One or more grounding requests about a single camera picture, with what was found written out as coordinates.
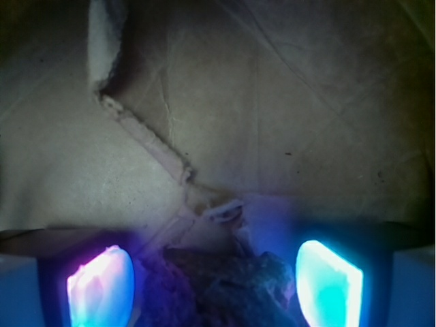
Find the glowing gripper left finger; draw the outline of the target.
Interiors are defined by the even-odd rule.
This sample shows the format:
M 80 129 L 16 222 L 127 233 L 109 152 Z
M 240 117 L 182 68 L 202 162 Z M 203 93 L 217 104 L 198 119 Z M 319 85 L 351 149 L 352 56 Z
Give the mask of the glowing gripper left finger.
M 131 232 L 57 232 L 38 257 L 46 326 L 128 326 L 137 294 Z

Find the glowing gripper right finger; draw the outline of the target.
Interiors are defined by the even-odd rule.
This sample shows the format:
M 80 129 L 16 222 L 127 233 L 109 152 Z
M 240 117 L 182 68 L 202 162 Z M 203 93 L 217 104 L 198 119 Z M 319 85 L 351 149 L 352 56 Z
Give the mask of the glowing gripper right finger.
M 294 272 L 309 326 L 386 326 L 395 231 L 390 224 L 296 224 Z

